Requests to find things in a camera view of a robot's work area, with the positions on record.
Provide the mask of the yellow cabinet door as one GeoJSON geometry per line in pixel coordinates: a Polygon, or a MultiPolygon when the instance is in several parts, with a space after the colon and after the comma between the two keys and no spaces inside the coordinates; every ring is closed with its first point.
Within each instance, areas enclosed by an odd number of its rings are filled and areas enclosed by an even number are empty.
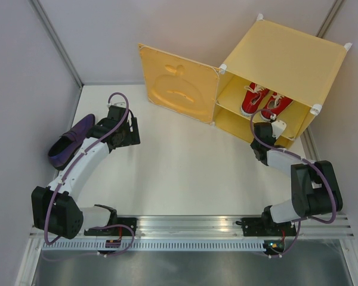
{"type": "Polygon", "coordinates": [[[140,43],[149,101],[204,123],[213,119],[220,69],[140,43]]]}

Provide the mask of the red sneaker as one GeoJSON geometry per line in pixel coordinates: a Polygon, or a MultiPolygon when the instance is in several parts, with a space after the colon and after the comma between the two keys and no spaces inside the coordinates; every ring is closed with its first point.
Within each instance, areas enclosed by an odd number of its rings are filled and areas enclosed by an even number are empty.
{"type": "Polygon", "coordinates": [[[270,92],[269,89],[251,82],[249,85],[244,86],[246,91],[240,111],[244,116],[251,116],[257,111],[262,100],[270,92]]]}
{"type": "Polygon", "coordinates": [[[260,117],[269,122],[272,116],[277,117],[293,102],[292,99],[285,97],[284,95],[273,92],[263,110],[260,113],[260,117]]]}

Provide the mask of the purple loafer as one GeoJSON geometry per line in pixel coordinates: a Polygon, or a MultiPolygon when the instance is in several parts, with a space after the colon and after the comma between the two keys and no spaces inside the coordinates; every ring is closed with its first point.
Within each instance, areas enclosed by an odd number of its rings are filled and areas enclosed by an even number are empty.
{"type": "Polygon", "coordinates": [[[55,169],[63,170],[74,158],[86,134],[95,125],[95,115],[88,114],[62,134],[48,152],[48,161],[55,169]]]}

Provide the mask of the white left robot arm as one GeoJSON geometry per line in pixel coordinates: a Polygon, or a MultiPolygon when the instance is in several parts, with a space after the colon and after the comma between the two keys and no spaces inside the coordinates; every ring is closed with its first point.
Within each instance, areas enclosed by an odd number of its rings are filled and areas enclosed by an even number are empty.
{"type": "Polygon", "coordinates": [[[126,107],[111,105],[99,122],[88,114],[64,133],[48,156],[60,174],[31,194],[33,225],[45,235],[72,239],[87,235],[118,235],[121,222],[116,209],[103,204],[80,208],[78,197],[97,166],[116,148],[138,145],[137,118],[126,107]]]}

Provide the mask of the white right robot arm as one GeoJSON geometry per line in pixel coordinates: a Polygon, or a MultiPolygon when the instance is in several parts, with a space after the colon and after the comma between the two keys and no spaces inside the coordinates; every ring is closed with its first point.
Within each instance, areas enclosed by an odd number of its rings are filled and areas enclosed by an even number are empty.
{"type": "Polygon", "coordinates": [[[343,208],[337,177],[331,162],[309,161],[276,141],[285,130],[281,120],[250,124],[254,136],[251,148],[263,165],[277,169],[291,180],[291,198],[264,208],[254,223],[243,223],[250,236],[254,232],[266,236],[295,235],[293,222],[313,219],[321,223],[334,222],[343,208]]]}

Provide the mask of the red sneaker front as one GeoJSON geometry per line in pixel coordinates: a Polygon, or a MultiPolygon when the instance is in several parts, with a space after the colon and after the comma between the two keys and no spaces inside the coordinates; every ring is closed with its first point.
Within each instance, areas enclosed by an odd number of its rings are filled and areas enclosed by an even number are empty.
{"type": "Polygon", "coordinates": [[[262,100],[270,92],[269,89],[251,82],[249,85],[244,86],[246,91],[240,111],[244,116],[251,116],[257,111],[262,100]]]}

